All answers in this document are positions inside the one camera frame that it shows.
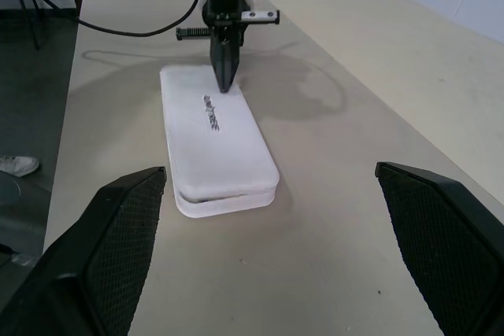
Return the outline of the white sneaker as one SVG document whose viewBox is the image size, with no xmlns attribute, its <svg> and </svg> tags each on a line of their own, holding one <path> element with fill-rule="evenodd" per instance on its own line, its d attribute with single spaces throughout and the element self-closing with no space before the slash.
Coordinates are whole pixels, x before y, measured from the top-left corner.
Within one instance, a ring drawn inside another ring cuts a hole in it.
<svg viewBox="0 0 504 336">
<path fill-rule="evenodd" d="M 39 160 L 26 156 L 0 156 L 0 172 L 16 177 L 24 177 L 39 168 Z"/>
</svg>

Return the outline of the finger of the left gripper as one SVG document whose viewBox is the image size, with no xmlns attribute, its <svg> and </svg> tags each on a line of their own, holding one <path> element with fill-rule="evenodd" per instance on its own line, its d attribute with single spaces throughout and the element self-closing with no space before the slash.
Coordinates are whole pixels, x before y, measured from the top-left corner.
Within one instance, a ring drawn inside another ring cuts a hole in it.
<svg viewBox="0 0 504 336">
<path fill-rule="evenodd" d="M 243 41 L 244 41 L 244 32 L 243 31 L 237 31 L 233 36 L 230 38 L 229 41 L 229 57 L 228 57 L 228 63 L 230 65 L 230 68 L 228 69 L 228 90 L 231 89 L 232 84 L 235 79 L 235 75 L 237 73 L 238 67 L 239 67 L 239 59 L 240 59 L 240 49 L 243 46 Z"/>
<path fill-rule="evenodd" d="M 217 33 L 210 38 L 210 60 L 216 76 L 217 85 L 221 93 L 228 92 L 228 80 L 226 79 L 226 49 L 227 42 Z"/>
</svg>

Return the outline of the black stand legs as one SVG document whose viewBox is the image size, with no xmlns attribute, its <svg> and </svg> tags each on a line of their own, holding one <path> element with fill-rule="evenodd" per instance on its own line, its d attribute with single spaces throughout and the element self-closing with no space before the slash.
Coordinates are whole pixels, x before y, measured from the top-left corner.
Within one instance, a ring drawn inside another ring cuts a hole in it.
<svg viewBox="0 0 504 336">
<path fill-rule="evenodd" d="M 28 30 L 29 30 L 29 34 L 31 36 L 33 46 L 35 47 L 36 51 L 39 51 L 41 48 L 41 45 L 40 45 L 39 38 L 36 34 L 36 31 L 35 31 L 35 22 L 33 20 L 33 16 L 36 16 L 39 20 L 39 23 L 41 25 L 43 25 L 43 11 L 39 8 L 39 4 L 36 0 L 31 0 L 31 3 L 33 5 L 32 10 L 30 10 L 27 7 L 25 0 L 18 0 L 18 1 L 20 3 L 21 12 L 24 16 L 24 19 L 27 22 Z"/>
</svg>

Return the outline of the white plastic pencil case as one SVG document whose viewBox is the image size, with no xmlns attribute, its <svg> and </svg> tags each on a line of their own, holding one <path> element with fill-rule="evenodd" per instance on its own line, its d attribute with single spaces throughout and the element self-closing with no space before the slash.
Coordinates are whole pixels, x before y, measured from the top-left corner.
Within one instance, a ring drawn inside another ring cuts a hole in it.
<svg viewBox="0 0 504 336">
<path fill-rule="evenodd" d="M 204 218 L 270 205 L 280 174 L 240 88 L 220 92 L 209 65 L 165 66 L 160 81 L 180 212 Z"/>
</svg>

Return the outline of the grey round floor base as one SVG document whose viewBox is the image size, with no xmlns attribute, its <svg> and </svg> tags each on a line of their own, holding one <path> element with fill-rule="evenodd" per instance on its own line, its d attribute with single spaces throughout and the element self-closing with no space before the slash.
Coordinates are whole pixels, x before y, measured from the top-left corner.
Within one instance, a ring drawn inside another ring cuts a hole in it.
<svg viewBox="0 0 504 336">
<path fill-rule="evenodd" d="M 0 175 L 0 207 L 10 206 L 20 199 L 20 187 L 10 175 Z"/>
</svg>

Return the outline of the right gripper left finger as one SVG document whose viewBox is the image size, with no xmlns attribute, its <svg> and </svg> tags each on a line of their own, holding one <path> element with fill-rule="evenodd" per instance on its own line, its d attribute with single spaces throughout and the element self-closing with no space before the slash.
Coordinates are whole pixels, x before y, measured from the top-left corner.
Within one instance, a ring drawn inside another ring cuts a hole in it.
<svg viewBox="0 0 504 336">
<path fill-rule="evenodd" d="M 128 336 L 165 184 L 152 167 L 103 186 L 0 312 L 0 336 Z"/>
</svg>

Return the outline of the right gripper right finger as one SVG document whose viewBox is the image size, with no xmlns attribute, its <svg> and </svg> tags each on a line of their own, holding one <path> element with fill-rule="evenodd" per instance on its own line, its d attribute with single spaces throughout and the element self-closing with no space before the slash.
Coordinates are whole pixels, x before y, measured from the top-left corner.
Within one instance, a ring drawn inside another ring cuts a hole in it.
<svg viewBox="0 0 504 336">
<path fill-rule="evenodd" d="M 462 183 L 379 162 L 411 277 L 444 336 L 504 336 L 504 224 Z"/>
</svg>

